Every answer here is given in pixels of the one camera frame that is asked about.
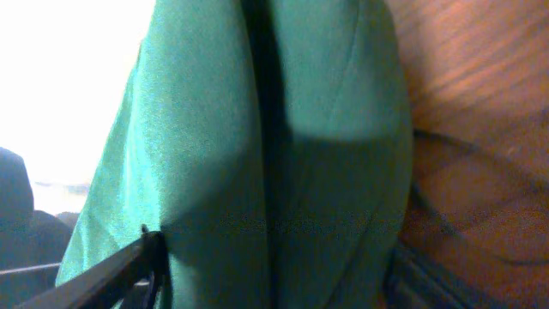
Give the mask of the dark navy garment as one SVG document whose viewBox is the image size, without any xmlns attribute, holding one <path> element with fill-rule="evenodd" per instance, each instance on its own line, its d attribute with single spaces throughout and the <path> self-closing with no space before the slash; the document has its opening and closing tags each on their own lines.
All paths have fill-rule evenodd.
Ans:
<svg viewBox="0 0 549 309">
<path fill-rule="evenodd" d="M 13 308 L 54 288 L 72 229 L 34 208 L 24 160 L 1 149 L 1 307 Z"/>
</svg>

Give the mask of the dark green garment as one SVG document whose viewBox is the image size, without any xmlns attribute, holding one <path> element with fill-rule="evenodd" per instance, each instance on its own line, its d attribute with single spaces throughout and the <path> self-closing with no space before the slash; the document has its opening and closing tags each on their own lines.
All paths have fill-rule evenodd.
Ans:
<svg viewBox="0 0 549 309">
<path fill-rule="evenodd" d="M 64 284 L 161 231 L 164 308 L 375 308 L 413 133 L 381 0 L 157 0 Z"/>
</svg>

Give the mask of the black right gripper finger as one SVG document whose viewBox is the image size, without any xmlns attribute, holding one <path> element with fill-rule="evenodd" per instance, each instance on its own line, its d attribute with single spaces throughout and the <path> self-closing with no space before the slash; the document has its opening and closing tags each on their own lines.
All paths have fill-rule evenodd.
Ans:
<svg viewBox="0 0 549 309">
<path fill-rule="evenodd" d="M 63 285 L 18 306 L 19 309 L 155 307 L 168 275 L 164 234 L 142 226 L 142 236 Z"/>
</svg>

